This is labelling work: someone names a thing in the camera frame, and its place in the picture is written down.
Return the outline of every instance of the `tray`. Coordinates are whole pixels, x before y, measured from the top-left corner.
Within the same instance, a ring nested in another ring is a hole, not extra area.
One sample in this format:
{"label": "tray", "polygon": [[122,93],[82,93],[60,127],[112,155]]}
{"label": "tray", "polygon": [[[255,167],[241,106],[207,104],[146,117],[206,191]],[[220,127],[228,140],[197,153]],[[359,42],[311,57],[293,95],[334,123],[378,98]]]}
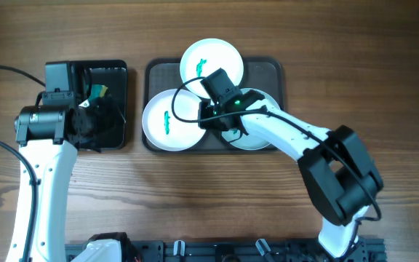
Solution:
{"label": "tray", "polygon": [[[281,64],[271,57],[244,57],[244,78],[240,88],[256,88],[267,92],[279,104],[282,110],[286,105],[284,96],[284,72]],[[165,90],[178,88],[182,84],[180,78],[180,58],[157,58],[152,60],[145,70],[145,90],[143,109],[148,101]],[[142,130],[143,145],[155,153],[257,153],[275,151],[275,146],[269,145],[255,151],[236,148],[222,138],[220,132],[208,130],[203,138],[189,149],[178,152],[162,150],[152,144]]]}

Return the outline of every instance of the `green marking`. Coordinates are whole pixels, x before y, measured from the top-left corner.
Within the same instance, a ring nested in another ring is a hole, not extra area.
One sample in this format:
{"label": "green marking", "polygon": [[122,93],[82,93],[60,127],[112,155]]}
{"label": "green marking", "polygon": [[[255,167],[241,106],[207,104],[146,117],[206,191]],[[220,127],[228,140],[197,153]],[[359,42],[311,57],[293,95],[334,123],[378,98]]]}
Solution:
{"label": "green marking", "polygon": [[169,119],[171,116],[169,116],[169,112],[164,112],[164,128],[166,129],[166,135],[169,134],[170,128],[169,128]]}
{"label": "green marking", "polygon": [[198,77],[201,76],[201,71],[203,71],[203,65],[207,62],[206,59],[200,59],[200,63],[198,63],[198,65],[196,65],[196,75]]}

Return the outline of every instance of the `table top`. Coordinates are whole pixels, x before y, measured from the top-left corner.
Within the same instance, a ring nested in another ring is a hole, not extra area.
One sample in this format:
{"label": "table top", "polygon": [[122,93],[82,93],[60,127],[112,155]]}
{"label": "table top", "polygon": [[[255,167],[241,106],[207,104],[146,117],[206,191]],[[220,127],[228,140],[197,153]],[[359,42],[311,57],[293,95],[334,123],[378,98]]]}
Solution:
{"label": "table top", "polygon": [[[127,144],[79,154],[66,243],[111,231],[167,241],[317,236],[321,216],[283,153],[165,156],[143,147],[146,65],[214,37],[242,56],[276,58],[291,114],[359,134],[385,183],[383,220],[364,223],[360,234],[384,238],[389,261],[419,261],[419,1],[16,2],[0,7],[0,64],[40,79],[56,60],[122,59],[130,70]],[[14,117],[40,90],[0,71],[0,140],[17,146]],[[0,148],[0,261],[18,187],[19,164]]]}

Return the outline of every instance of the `wood grain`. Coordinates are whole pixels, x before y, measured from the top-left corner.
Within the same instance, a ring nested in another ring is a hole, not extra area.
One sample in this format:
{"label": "wood grain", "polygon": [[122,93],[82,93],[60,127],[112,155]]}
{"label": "wood grain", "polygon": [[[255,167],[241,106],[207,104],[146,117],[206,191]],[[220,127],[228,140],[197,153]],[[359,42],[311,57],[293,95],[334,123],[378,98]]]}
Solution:
{"label": "wood grain", "polygon": [[[164,240],[317,235],[321,217],[285,155],[157,156],[143,148],[147,63],[178,57],[208,37],[229,41],[245,56],[279,60],[291,114],[359,133],[385,183],[378,197],[384,218],[361,233],[386,239],[389,261],[419,261],[419,1],[0,7],[0,64],[43,79],[47,61],[119,58],[136,74],[127,146],[79,154],[66,242],[109,231]],[[40,90],[0,71],[2,141],[16,146],[13,119]],[[0,261],[12,237],[18,172],[15,158],[0,149]]]}

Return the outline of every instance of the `white object in bin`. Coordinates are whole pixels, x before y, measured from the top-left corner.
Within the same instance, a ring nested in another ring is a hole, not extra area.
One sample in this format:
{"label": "white object in bin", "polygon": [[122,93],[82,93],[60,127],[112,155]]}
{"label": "white object in bin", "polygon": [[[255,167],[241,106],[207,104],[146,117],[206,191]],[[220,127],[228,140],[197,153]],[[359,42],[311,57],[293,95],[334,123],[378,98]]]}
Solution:
{"label": "white object in bin", "polygon": [[[201,64],[200,76],[209,76],[222,68],[234,85],[239,85],[244,75],[244,63],[239,52],[231,44],[221,39],[203,39],[192,44],[185,51],[180,60],[182,82],[199,76],[197,73],[199,64]],[[201,98],[210,98],[200,81],[196,80],[187,84],[187,88]]]}
{"label": "white object in bin", "polygon": [[[260,92],[262,95],[265,96],[265,99],[271,103],[272,105],[274,105],[277,109],[281,109],[279,107],[279,104],[274,100],[274,98],[272,96],[270,96],[267,92],[261,91],[261,90],[257,90],[255,88],[243,88],[241,89],[242,93],[246,93],[250,90],[255,90]],[[221,133],[222,137],[226,140],[226,141],[232,141],[232,140],[236,140],[237,138],[240,137],[240,130],[237,130],[236,132],[234,132],[233,130],[229,130],[229,131],[225,131]],[[242,137],[234,142],[231,143],[232,146],[235,146],[239,149],[243,149],[243,150],[259,150],[262,148],[265,148],[266,146],[269,146],[269,142],[259,138],[257,136],[254,135],[242,135]]]}
{"label": "white object in bin", "polygon": [[[146,137],[160,149],[182,151],[197,144],[206,130],[197,123],[177,120],[171,111],[172,97],[176,89],[160,92],[152,98],[142,115],[142,127]],[[175,113],[182,119],[197,119],[200,98],[187,90],[181,90],[175,98]],[[166,133],[165,113],[168,113],[169,134]]]}

